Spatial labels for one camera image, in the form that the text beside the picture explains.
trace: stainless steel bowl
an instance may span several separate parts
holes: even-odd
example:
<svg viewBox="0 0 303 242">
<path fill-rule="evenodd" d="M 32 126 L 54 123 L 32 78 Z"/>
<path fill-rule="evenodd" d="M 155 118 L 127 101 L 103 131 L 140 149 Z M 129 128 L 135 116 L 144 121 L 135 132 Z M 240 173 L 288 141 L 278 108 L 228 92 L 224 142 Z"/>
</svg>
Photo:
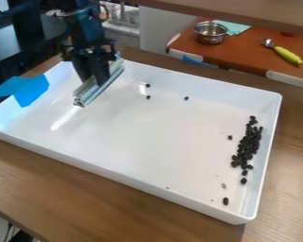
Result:
<svg viewBox="0 0 303 242">
<path fill-rule="evenodd" d="M 223 41 L 223 36 L 227 32 L 223 25 L 210 21 L 201 22 L 194 26 L 195 38 L 199 43 L 218 44 Z"/>
</svg>

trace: blue paper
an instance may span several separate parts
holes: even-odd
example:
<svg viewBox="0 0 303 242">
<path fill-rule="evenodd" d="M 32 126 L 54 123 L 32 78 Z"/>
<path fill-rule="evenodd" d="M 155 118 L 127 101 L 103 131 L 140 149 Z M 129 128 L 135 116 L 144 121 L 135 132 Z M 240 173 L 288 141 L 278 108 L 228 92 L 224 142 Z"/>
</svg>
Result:
<svg viewBox="0 0 303 242">
<path fill-rule="evenodd" d="M 14 95 L 21 107 L 30 105 L 49 86 L 44 75 L 35 78 L 13 77 L 0 85 L 0 97 Z"/>
<path fill-rule="evenodd" d="M 213 23 L 225 26 L 228 29 L 227 34 L 230 36 L 238 35 L 250 28 L 250 26 L 230 23 L 230 22 L 221 21 L 221 20 L 214 20 Z"/>
<path fill-rule="evenodd" d="M 186 63 L 197 64 L 197 65 L 201 65 L 201 66 L 211 66 L 210 64 L 193 60 L 190 57 L 187 57 L 186 55 L 184 55 L 182 57 L 182 60 Z"/>
</svg>

